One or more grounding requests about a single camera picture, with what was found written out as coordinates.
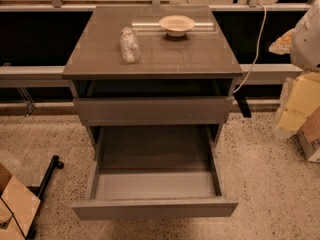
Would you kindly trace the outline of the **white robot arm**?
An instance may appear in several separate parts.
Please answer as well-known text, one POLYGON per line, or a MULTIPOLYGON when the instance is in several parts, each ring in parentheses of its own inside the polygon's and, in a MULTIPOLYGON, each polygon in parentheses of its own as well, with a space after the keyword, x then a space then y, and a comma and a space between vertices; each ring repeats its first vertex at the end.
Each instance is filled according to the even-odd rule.
POLYGON ((269 51, 289 54, 291 63, 302 70, 320 71, 320 0, 316 0, 293 29, 274 41, 269 51))

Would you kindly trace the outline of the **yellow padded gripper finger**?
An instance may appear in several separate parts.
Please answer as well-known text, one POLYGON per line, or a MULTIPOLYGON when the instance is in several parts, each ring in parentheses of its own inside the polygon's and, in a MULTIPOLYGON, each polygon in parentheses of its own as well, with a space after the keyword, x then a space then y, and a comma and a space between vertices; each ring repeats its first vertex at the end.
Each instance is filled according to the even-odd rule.
POLYGON ((290 29, 285 32, 281 37, 279 37, 270 45, 269 51, 278 55, 289 54, 294 33, 294 29, 290 29))

